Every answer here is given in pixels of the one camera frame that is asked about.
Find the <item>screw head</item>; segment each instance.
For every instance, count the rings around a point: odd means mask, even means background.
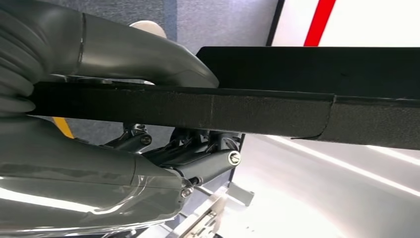
[[[181,191],[181,196],[184,197],[184,198],[188,197],[189,195],[191,195],[193,193],[193,191],[194,191],[194,189],[192,187],[184,188]]]
[[[232,152],[229,154],[229,158],[228,158],[228,160],[229,160],[229,163],[230,163],[231,165],[236,166],[236,165],[238,165],[239,163],[241,163],[241,154],[239,154],[239,152],[232,151]]]
[[[150,145],[152,142],[152,138],[150,136],[144,136],[141,140],[142,144]]]

